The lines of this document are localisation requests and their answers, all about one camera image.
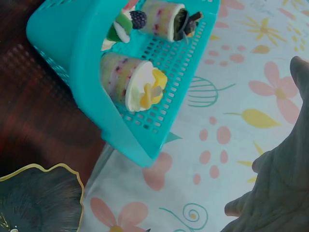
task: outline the blackberry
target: blackberry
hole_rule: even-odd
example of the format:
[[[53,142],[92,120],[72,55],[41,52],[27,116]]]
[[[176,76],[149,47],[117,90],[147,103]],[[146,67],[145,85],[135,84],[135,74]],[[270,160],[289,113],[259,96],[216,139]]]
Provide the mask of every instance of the blackberry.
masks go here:
[[[142,29],[147,23],[147,15],[143,11],[131,11],[133,29]]]

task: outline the gold rim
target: gold rim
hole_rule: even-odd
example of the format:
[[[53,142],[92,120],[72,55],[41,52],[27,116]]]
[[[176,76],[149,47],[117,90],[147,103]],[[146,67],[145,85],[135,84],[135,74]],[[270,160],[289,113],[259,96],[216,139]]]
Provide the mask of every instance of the gold rim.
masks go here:
[[[59,167],[65,168],[65,169],[68,170],[70,173],[76,175],[77,181],[78,181],[78,183],[80,184],[80,186],[81,186],[81,188],[82,188],[82,195],[81,195],[81,198],[80,198],[80,204],[81,204],[81,206],[82,206],[82,213],[81,213],[81,218],[80,218],[80,220],[79,220],[79,225],[78,225],[78,229],[77,229],[77,231],[79,231],[79,229],[80,229],[80,227],[81,227],[81,223],[82,223],[82,218],[83,218],[83,215],[84,215],[84,205],[83,205],[83,202],[82,202],[82,201],[83,201],[83,198],[84,198],[84,185],[83,185],[83,183],[82,183],[82,181],[81,181],[81,178],[80,178],[80,176],[79,176],[79,173],[78,173],[77,171],[74,171],[72,168],[70,168],[70,167],[69,167],[68,165],[66,165],[65,163],[59,163],[59,164],[57,164],[57,165],[55,165],[55,166],[53,166],[53,167],[51,167],[51,168],[49,168],[49,169],[45,169],[45,168],[43,168],[42,166],[40,166],[40,165],[38,165],[38,164],[36,164],[36,163],[29,164],[29,165],[27,165],[27,166],[25,166],[25,167],[22,167],[21,169],[18,169],[17,171],[15,171],[15,172],[13,172],[13,173],[11,173],[11,174],[9,174],[9,175],[5,175],[5,176],[3,176],[3,177],[0,177],[0,182],[5,181],[5,180],[8,180],[8,179],[10,179],[10,178],[12,178],[12,177],[18,175],[19,173],[21,173],[21,172],[23,172],[23,171],[25,171],[25,170],[28,170],[28,169],[30,169],[30,168],[36,168],[36,169],[39,169],[40,171],[42,171],[42,172],[44,172],[44,173],[47,173],[47,172],[49,172],[49,171],[51,171],[51,170],[53,170],[53,169],[59,168]]]

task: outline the yellow leaf print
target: yellow leaf print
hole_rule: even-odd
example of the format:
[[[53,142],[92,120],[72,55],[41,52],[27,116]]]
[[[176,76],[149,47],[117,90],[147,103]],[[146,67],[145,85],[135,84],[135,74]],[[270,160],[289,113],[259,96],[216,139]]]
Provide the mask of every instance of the yellow leaf print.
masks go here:
[[[259,156],[264,154],[264,151],[259,147],[258,144],[254,143],[255,149],[259,153]],[[237,161],[237,163],[243,164],[247,167],[252,167],[253,162],[250,161]],[[247,180],[247,183],[254,183],[256,181],[256,177],[252,177],[249,180]]]
[[[282,6],[285,6],[288,3],[289,0],[283,0]],[[298,10],[298,5],[305,5],[302,0],[290,0],[291,5],[294,6],[295,9]]]
[[[248,166],[248,167],[252,166],[252,162],[249,162],[249,161],[237,161],[237,163],[243,164],[243,165]]]
[[[292,37],[291,37],[293,43],[295,43],[294,51],[296,51],[296,52],[298,52],[299,50],[305,51],[306,50],[305,49],[306,41],[303,38],[302,32],[298,28],[294,27],[291,23],[288,23],[287,29],[289,31],[294,31],[295,32],[295,34],[292,35]]]
[[[219,39],[220,39],[220,37],[218,37],[216,35],[211,35],[210,38],[209,38],[210,41],[215,41],[215,40],[219,40]]]
[[[261,156],[262,154],[264,154],[264,151],[259,147],[258,144],[254,143],[255,149],[257,150],[257,152],[259,153],[259,155]]]
[[[260,40],[264,36],[267,36],[269,38],[269,40],[274,45],[276,45],[276,46],[278,46],[278,43],[276,42],[275,39],[278,39],[278,40],[281,40],[283,42],[286,42],[286,40],[284,38],[282,38],[281,36],[278,35],[278,33],[280,33],[280,31],[278,31],[277,29],[268,27],[268,18],[264,18],[262,20],[262,22],[261,22],[261,25],[259,23],[257,23],[250,16],[247,16],[247,18],[250,21],[250,23],[248,23],[248,22],[241,22],[241,21],[239,23],[253,28],[253,29],[249,29],[247,31],[248,32],[253,32],[253,33],[258,33],[256,38],[255,38],[256,40]]]
[[[247,183],[255,183],[256,182],[256,177],[250,178]]]
[[[272,127],[281,126],[278,122],[273,120],[270,116],[264,114],[263,112],[256,109],[248,109],[239,113],[225,113],[226,115],[239,115],[245,120],[249,125],[260,129],[267,129]]]
[[[303,13],[305,16],[309,17],[309,11],[302,11],[301,13]]]
[[[265,45],[258,45],[252,50],[252,53],[267,54],[269,51],[269,47]]]

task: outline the mango piece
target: mango piece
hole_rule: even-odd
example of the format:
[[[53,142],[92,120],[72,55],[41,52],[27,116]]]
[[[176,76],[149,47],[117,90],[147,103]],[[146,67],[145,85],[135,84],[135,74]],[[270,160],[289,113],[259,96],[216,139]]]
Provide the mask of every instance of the mango piece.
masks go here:
[[[146,110],[150,109],[152,102],[151,102],[151,85],[149,83],[145,84],[144,86],[145,94],[140,99],[140,106],[145,108]]]
[[[165,89],[168,77],[159,69],[153,69],[152,73],[155,78],[154,88],[160,86],[162,89]]]

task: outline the turquoise plastic basket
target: turquoise plastic basket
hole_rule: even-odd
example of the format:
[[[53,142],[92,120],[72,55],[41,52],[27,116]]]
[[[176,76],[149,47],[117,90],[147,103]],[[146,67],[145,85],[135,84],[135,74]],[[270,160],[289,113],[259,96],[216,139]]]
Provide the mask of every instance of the turquoise plastic basket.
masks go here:
[[[219,0],[181,2],[190,13],[202,11],[194,38],[170,43],[134,31],[131,42],[112,51],[153,62],[168,76],[160,104],[140,113],[114,105],[100,84],[102,41],[127,0],[46,0],[31,16],[27,37],[70,87],[79,108],[102,130],[102,138],[142,167],[158,157],[195,74],[219,9]],[[140,0],[141,9],[145,0]]]

